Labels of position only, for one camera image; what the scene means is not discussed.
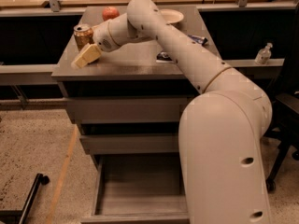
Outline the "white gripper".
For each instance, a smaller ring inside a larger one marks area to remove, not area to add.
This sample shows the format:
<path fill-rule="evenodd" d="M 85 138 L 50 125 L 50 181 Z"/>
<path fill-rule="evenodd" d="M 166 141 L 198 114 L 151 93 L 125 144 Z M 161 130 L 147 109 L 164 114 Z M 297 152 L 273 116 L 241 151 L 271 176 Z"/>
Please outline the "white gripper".
<path fill-rule="evenodd" d="M 113 40 L 110 34 L 108 21 L 104 21 L 98 25 L 94 25 L 93 43 L 94 44 L 87 44 L 83 47 L 83 49 L 71 63 L 72 68 L 83 68 L 89 63 L 94 62 L 101 56 L 101 50 L 104 52 L 111 52 L 120 48 L 120 46 Z"/>

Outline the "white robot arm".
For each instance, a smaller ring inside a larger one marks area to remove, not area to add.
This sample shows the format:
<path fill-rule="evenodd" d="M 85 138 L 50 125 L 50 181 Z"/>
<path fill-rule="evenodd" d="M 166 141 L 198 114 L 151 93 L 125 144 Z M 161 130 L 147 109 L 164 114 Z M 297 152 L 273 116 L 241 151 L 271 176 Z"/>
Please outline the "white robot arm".
<path fill-rule="evenodd" d="M 151 0 L 93 29 L 81 68 L 128 43 L 157 41 L 199 91 L 184 109 L 178 149 L 190 224 L 272 224 L 260 139 L 272 119 L 266 93 L 167 22 Z"/>

